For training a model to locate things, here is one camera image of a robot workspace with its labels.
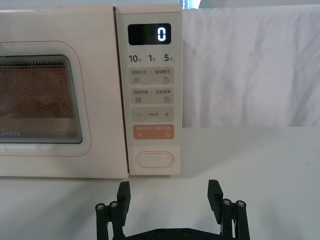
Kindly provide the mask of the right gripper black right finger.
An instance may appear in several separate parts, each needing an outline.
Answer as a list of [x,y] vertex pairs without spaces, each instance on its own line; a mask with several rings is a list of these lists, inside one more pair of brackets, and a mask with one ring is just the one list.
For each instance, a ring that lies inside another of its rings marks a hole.
[[247,204],[242,200],[232,202],[224,198],[218,180],[208,181],[207,198],[215,220],[220,225],[220,236],[225,240],[248,240],[250,238]]

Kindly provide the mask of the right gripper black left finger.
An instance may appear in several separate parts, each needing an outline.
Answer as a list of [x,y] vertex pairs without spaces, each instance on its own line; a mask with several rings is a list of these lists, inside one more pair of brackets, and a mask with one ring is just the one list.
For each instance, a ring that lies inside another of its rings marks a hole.
[[112,224],[113,240],[124,240],[123,227],[131,201],[130,182],[123,181],[119,184],[116,200],[109,205],[98,203],[96,213],[96,239],[108,240],[108,223]]

